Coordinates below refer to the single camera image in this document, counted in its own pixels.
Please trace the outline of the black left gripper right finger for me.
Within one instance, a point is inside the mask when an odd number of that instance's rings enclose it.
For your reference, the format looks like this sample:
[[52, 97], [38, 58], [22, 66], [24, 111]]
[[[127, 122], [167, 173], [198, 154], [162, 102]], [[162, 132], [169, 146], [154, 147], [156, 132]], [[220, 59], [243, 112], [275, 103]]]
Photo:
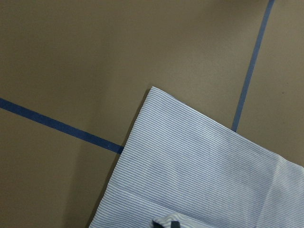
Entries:
[[178, 221], [171, 221], [171, 228], [179, 228], [179, 222]]

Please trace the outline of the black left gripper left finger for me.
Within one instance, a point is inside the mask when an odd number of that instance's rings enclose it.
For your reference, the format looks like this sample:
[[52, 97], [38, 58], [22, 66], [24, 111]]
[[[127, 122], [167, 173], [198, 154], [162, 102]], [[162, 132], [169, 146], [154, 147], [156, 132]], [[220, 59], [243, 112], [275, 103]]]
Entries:
[[153, 222], [153, 228], [161, 228], [161, 225], [157, 222]]

